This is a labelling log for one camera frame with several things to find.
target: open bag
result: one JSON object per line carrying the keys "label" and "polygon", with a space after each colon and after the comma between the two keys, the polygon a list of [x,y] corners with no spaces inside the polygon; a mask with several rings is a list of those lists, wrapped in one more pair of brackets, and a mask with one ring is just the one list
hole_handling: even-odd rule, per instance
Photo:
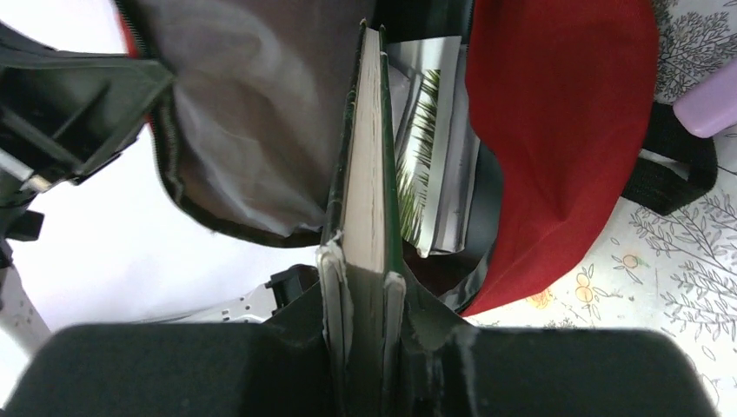
{"label": "open bag", "polygon": [[[468,232],[482,236],[485,253],[435,291],[456,311],[543,290],[584,256],[620,195],[665,214],[713,187],[713,143],[654,104],[656,15],[666,2],[451,3],[117,0],[131,55],[176,75],[149,115],[169,196],[226,235],[317,244],[357,23],[371,16],[390,42],[468,43],[470,122],[484,157],[501,167],[503,192],[498,221],[471,208]],[[643,146],[687,174],[638,157]],[[485,183],[475,186],[478,194]],[[443,268],[452,256],[411,251],[420,282],[452,269]]]}

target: green plant picture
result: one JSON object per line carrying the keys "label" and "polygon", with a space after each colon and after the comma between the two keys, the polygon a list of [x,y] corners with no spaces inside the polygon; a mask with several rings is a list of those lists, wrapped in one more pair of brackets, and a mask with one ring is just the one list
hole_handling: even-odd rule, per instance
{"label": "green plant picture", "polygon": [[440,71],[422,75],[420,96],[411,116],[409,146],[397,163],[397,194],[402,238],[417,246],[422,231],[422,212],[428,197],[430,163],[433,157]]}

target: gray fabric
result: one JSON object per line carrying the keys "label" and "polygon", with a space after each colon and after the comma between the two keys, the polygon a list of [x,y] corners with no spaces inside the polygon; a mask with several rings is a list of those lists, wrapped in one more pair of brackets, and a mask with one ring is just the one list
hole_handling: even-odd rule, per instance
{"label": "gray fabric", "polygon": [[185,193],[287,236],[322,226],[358,24],[373,0],[138,0],[177,75]]}

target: red bag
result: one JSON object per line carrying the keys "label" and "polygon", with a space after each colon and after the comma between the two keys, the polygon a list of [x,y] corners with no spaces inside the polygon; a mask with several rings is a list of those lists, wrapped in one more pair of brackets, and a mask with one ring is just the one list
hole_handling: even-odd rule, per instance
{"label": "red bag", "polygon": [[504,191],[486,280],[464,314],[538,293],[586,254],[645,139],[657,57],[649,0],[477,0],[470,117]]}

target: white surface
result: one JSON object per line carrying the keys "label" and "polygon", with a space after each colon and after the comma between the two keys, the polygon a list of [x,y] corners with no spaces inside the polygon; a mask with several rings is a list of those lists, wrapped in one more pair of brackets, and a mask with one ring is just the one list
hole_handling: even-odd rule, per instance
{"label": "white surface", "polygon": [[[108,0],[1,2],[0,20],[58,49],[122,53]],[[64,184],[31,206],[46,214],[38,242],[15,243],[23,285],[52,330],[132,321],[232,300],[315,250],[272,249],[215,235],[163,191],[146,129],[81,187]]]}

